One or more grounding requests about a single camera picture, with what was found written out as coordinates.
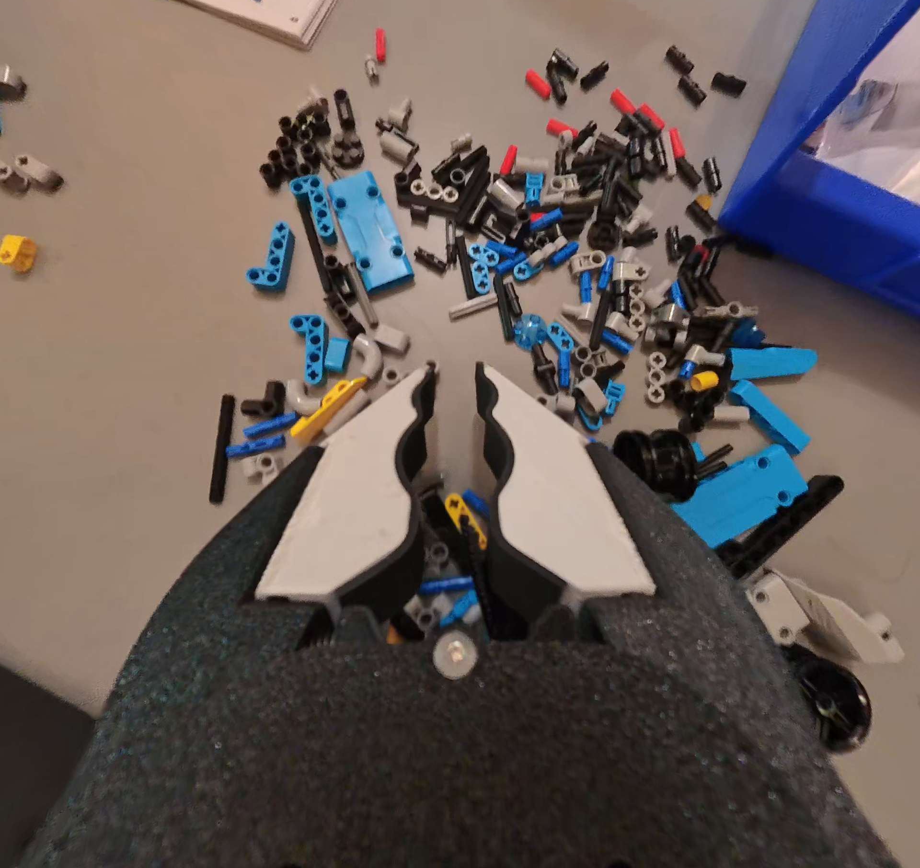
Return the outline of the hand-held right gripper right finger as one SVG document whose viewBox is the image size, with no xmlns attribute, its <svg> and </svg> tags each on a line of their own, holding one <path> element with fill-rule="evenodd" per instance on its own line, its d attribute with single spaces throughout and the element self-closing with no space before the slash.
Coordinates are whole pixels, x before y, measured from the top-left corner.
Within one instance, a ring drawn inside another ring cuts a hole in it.
<svg viewBox="0 0 920 868">
<path fill-rule="evenodd" d="M 489 586 L 528 624 L 552 607 L 653 596 L 656 584 L 619 513 L 615 460 L 500 371 L 479 361 L 477 414 L 496 483 L 489 499 Z"/>
</svg>

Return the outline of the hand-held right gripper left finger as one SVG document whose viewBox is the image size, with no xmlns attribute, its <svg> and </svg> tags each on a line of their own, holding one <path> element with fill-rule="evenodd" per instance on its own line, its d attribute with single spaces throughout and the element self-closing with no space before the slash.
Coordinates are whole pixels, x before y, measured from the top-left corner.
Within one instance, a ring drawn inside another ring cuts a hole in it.
<svg viewBox="0 0 920 868">
<path fill-rule="evenodd" d="M 380 620 L 416 594 L 424 568 L 420 497 L 438 370 L 425 364 L 325 447 L 255 587 L 258 601 L 362 606 Z"/>
</svg>

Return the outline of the pile of building block pieces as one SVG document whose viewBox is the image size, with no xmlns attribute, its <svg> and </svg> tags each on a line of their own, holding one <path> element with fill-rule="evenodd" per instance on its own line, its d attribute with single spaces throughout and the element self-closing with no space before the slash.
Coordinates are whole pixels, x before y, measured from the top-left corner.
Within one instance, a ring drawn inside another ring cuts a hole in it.
<svg viewBox="0 0 920 868">
<path fill-rule="evenodd" d="M 353 255 L 353 260 L 344 266 L 352 268 L 358 272 L 358 279 L 351 280 L 351 287 L 355 287 L 355 292 L 368 294 L 371 287 L 371 274 L 375 265 L 374 256 L 371 251 L 371 245 L 380 243 L 383 248 L 379 249 L 381 257 L 388 257 L 393 264 L 380 264 L 380 267 L 396 267 L 396 257 L 405 255 L 405 247 L 402 246 L 400 236 L 396 232 L 392 220 L 390 220 L 389 210 L 385 206 L 385 201 L 378 184 L 375 182 L 374 175 L 371 172 L 361 172 L 333 182 L 327 188 L 323 184 L 319 174 L 316 172 L 316 165 L 320 161 L 325 161 L 323 156 L 326 151 L 322 146 L 316 146 L 315 139 L 319 138 L 319 128 L 321 125 L 328 126 L 328 114 L 318 103 L 312 103 L 306 108 L 306 114 L 298 114 L 295 118 L 283 117 L 281 119 L 282 135 L 279 138 L 283 141 L 282 145 L 276 144 L 267 161 L 260 165 L 260 174 L 271 190 L 277 190 L 283 182 L 289 182 L 290 190 L 301 209 L 309 211 L 309 218 L 305 221 L 305 229 L 313 232 L 310 236 L 311 245 L 316 248 L 320 240 L 327 242 L 336 241 L 336 231 L 333 223 L 337 219 L 341 229 L 341 234 L 346 240 L 347 246 Z M 509 299 L 513 289 L 509 287 L 511 280 L 505 280 L 504 275 L 500 275 L 498 268 L 502 265 L 511 265 L 514 271 L 518 267 L 530 269 L 532 267 L 544 268 L 550 264 L 562 264 L 564 260 L 569 259 L 569 254 L 578 252 L 579 243 L 575 240 L 568 240 L 562 234 L 550 237 L 550 231 L 553 227 L 558 226 L 560 220 L 566 217 L 565 207 L 562 207 L 561 214 L 558 212 L 559 207 L 547 209 L 552 192 L 558 192 L 556 197 L 559 200 L 565 199 L 562 192 L 568 193 L 574 191 L 576 203 L 587 203 L 588 195 L 581 195 L 582 191 L 589 189 L 589 184 L 584 183 L 582 186 L 581 176 L 578 172 L 568 174 L 567 172 L 553 172 L 549 170 L 549 177 L 545 179 L 543 186 L 540 188 L 540 194 L 533 195 L 532 189 L 535 187 L 535 176 L 543 175 L 546 169 L 541 168 L 539 171 L 531 169 L 529 172 L 522 172 L 526 175 L 525 185 L 527 196 L 522 203 L 520 195 L 515 192 L 518 188 L 515 185 L 507 186 L 508 174 L 504 163 L 502 171 L 492 174 L 489 171 L 489 156 L 485 147 L 473 149 L 466 157 L 461 154 L 462 149 L 453 149 L 450 156 L 432 171 L 432 182 L 425 184 L 420 181 L 416 174 L 418 171 L 415 166 L 409 162 L 402 172 L 398 172 L 397 192 L 408 202 L 408 192 L 419 190 L 420 198 L 418 206 L 422 209 L 426 205 L 446 204 L 446 211 L 454 219 L 454 229 L 457 230 L 454 239 L 454 251 L 458 250 L 459 243 L 464 241 L 462 230 L 464 219 L 459 218 L 461 213 L 473 212 L 471 207 L 475 203 L 478 207 L 480 198 L 491 201 L 485 206 L 489 206 L 494 211 L 488 216 L 496 216 L 501 213 L 501 218 L 513 219 L 514 232 L 512 239 L 520 237 L 523 247 L 519 245 L 513 248 L 512 253 L 523 255 L 518 261 L 506 258 L 507 264 L 499 260 L 497 264 L 484 264 L 475 258 L 471 262 L 470 270 L 473 275 L 470 278 L 470 284 L 473 287 L 474 297 L 461 303 L 461 309 L 452 313 L 454 318 L 459 318 L 460 313 L 466 309 L 476 311 L 479 307 L 489 308 L 491 305 L 499 303 L 509 307 L 505 311 L 510 311 L 512 338 L 514 338 L 514 329 L 522 325 L 526 315 L 518 310 L 515 312 L 512 306 L 516 304 L 517 299 Z M 305 485 L 316 465 L 316 450 L 326 446 L 328 439 L 328 426 L 335 424 L 336 419 L 342 412 L 347 412 L 352 403 L 361 402 L 359 396 L 366 394 L 367 385 L 373 381 L 368 372 L 358 376 L 355 379 L 341 379 L 336 386 L 328 390 L 322 399 L 307 399 L 308 406 L 312 412 L 303 408 L 296 399 L 305 397 L 305 385 L 309 386 L 316 382 L 322 373 L 323 355 L 317 350 L 324 340 L 320 326 L 323 321 L 317 315 L 303 315 L 298 318 L 301 322 L 295 328 L 295 331 L 305 333 L 305 344 L 307 345 L 307 366 L 306 380 L 294 380 L 293 384 L 282 385 L 280 395 L 273 401 L 268 400 L 271 411 L 265 415 L 264 419 L 256 425 L 250 425 L 245 432 L 246 440 L 240 444 L 231 445 L 225 442 L 221 446 L 218 441 L 218 454 L 215 456 L 214 475 L 217 475 L 221 465 L 217 460 L 223 460 L 224 477 L 225 466 L 227 461 L 234 458 L 253 458 L 255 464 L 259 464 L 259 458 L 269 455 L 272 450 L 282 449 L 285 446 L 285 437 L 288 435 L 298 442 L 305 445 L 305 478 L 302 485 L 298 485 L 299 491 L 294 495 L 296 500 L 288 509 L 282 511 L 282 517 L 277 521 L 278 525 L 266 537 L 267 541 L 262 545 L 262 565 L 258 571 L 255 586 L 250 591 L 251 597 L 255 601 L 255 587 L 259 578 L 265 570 L 266 564 L 273 552 L 277 541 L 280 539 L 282 530 L 285 527 L 287 519 L 290 517 L 293 508 L 297 505 L 300 496 L 305 490 Z M 595 417 L 604 418 L 606 406 L 610 401 L 608 389 L 614 385 L 612 379 L 615 374 L 622 368 L 621 364 L 598 364 L 593 357 L 596 356 L 594 351 L 589 347 L 586 353 L 586 359 L 576 366 L 583 370 L 579 385 L 572 391 L 559 390 L 559 379 L 556 370 L 558 366 L 552 360 L 546 360 L 545 352 L 542 348 L 540 338 L 536 340 L 529 348 L 528 352 L 534 357 L 534 370 L 537 379 L 541 384 L 546 386 L 546 397 L 544 402 L 550 411 L 556 411 L 558 415 L 559 403 L 564 395 L 571 395 L 574 398 L 573 410 L 581 411 L 582 408 L 590 411 L 586 412 Z M 725 450 L 717 450 L 710 457 L 700 458 L 698 467 L 699 484 L 707 478 L 710 478 L 721 471 L 725 471 L 730 465 L 724 462 L 713 462 L 712 460 L 721 460 Z M 463 526 L 459 529 L 459 536 L 465 534 L 474 537 L 474 548 L 480 550 L 478 556 L 484 565 L 483 584 L 477 581 L 477 575 L 466 581 L 470 581 L 469 588 L 473 591 L 475 598 L 478 599 L 483 614 L 489 622 L 489 612 L 486 606 L 482 605 L 483 599 L 498 598 L 489 586 L 486 574 L 486 550 L 488 547 L 488 536 L 481 537 L 479 531 L 474 526 L 475 520 L 467 517 L 459 518 L 461 524 L 466 520 L 466 529 Z M 461 585 L 466 586 L 466 581 L 461 577 Z M 420 598 L 428 593 L 429 587 L 437 587 L 434 580 L 421 579 L 420 586 L 416 594 L 408 601 L 411 605 L 412 600 Z M 503 601 L 500 600 L 507 608 L 506 613 L 500 614 L 499 631 L 490 632 L 498 638 L 504 637 L 504 632 L 508 629 L 502 629 L 508 623 L 508 617 L 511 616 L 510 624 L 514 627 L 520 625 L 526 628 L 542 621 L 546 618 L 547 610 L 555 612 L 563 607 L 552 607 L 546 609 L 546 612 L 535 623 L 528 624 Z"/>
</svg>

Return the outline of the grey desk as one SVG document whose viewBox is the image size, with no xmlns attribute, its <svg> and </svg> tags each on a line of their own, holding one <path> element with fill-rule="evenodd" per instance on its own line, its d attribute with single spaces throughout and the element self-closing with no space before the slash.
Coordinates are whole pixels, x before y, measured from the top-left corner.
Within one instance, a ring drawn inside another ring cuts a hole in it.
<svg viewBox="0 0 920 868">
<path fill-rule="evenodd" d="M 734 178 L 814 0 L 339 0 L 309 53 L 177 0 L 2 0 L 2 65 L 28 84 L 3 105 L 2 159 L 31 153 L 63 188 L 2 191 L 2 235 L 40 248 L 2 272 L 2 662 L 98 716 L 156 605 L 255 489 L 234 470 L 208 501 L 222 393 L 259 394 L 303 368 L 293 312 L 322 309 L 315 268 L 281 299 L 245 278 L 271 224 L 300 220 L 259 164 L 280 116 L 311 88 L 349 91 L 366 167 L 392 182 L 374 119 L 405 97 L 424 166 L 471 132 L 497 159 L 546 156 L 556 112 L 524 84 L 560 47 L 606 59 L 562 116 L 610 123 L 621 88 L 676 123 L 695 162 Z M 371 84 L 364 59 L 386 32 Z M 698 110 L 663 61 L 748 80 Z M 441 363 L 429 427 L 450 490 L 485 490 L 473 390 L 483 359 L 522 388 L 530 361 L 497 317 L 454 328 L 461 279 L 419 268 L 376 302 L 384 323 Z M 893 625 L 905 657 L 868 667 L 868 741 L 837 759 L 903 866 L 918 866 L 918 322 L 796 264 L 722 253 L 716 283 L 759 306 L 768 337 L 816 350 L 798 380 L 761 383 L 811 436 L 804 476 L 845 492 L 776 555 L 777 567 Z"/>
</svg>

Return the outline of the long blue panel piece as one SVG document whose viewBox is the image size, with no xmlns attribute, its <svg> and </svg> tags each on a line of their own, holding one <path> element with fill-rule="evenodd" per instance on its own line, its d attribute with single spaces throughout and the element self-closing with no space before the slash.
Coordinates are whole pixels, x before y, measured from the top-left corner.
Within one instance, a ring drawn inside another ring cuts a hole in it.
<svg viewBox="0 0 920 868">
<path fill-rule="evenodd" d="M 717 549 L 791 506 L 807 490 L 787 450 L 771 446 L 707 478 L 692 498 L 671 507 L 710 549 Z"/>
</svg>

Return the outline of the long black holed beam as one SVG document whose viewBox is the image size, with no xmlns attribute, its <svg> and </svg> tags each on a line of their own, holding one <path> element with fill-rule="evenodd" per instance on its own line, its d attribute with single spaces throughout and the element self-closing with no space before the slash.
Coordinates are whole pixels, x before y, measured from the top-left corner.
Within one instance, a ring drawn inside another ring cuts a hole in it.
<svg viewBox="0 0 920 868">
<path fill-rule="evenodd" d="M 837 475 L 811 477 L 805 493 L 789 506 L 781 506 L 776 513 L 748 532 L 742 539 L 728 540 L 716 550 L 730 576 L 736 580 L 753 575 L 776 552 L 792 540 L 801 529 L 816 518 L 843 493 L 844 480 Z"/>
</svg>

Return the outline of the grey panel piece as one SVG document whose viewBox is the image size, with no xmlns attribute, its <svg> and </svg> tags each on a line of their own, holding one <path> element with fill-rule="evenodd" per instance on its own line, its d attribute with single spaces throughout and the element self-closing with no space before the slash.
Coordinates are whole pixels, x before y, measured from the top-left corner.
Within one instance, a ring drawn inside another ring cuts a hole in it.
<svg viewBox="0 0 920 868">
<path fill-rule="evenodd" d="M 880 612 L 862 615 L 842 599 L 773 571 L 749 582 L 744 592 L 776 644 L 816 646 L 864 665 L 896 665 L 904 659 L 891 621 Z"/>
</svg>

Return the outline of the black spoked wheel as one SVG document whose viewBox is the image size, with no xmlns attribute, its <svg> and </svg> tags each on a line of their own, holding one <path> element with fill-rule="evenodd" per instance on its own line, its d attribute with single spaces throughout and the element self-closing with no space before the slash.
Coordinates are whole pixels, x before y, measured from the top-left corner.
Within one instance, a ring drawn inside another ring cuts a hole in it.
<svg viewBox="0 0 920 868">
<path fill-rule="evenodd" d="M 872 706 L 860 680 L 845 667 L 815 655 L 799 657 L 794 671 L 822 747 L 834 754 L 862 747 L 872 726 Z"/>
</svg>

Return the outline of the blue plastic bin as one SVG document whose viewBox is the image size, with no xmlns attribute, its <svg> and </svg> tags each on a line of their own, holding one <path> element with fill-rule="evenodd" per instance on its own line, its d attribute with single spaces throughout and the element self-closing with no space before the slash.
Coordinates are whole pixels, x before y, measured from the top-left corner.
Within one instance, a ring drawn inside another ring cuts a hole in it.
<svg viewBox="0 0 920 868">
<path fill-rule="evenodd" d="M 816 0 L 719 224 L 919 315 L 918 204 L 821 161 L 805 141 L 918 12 L 919 0 Z"/>
</svg>

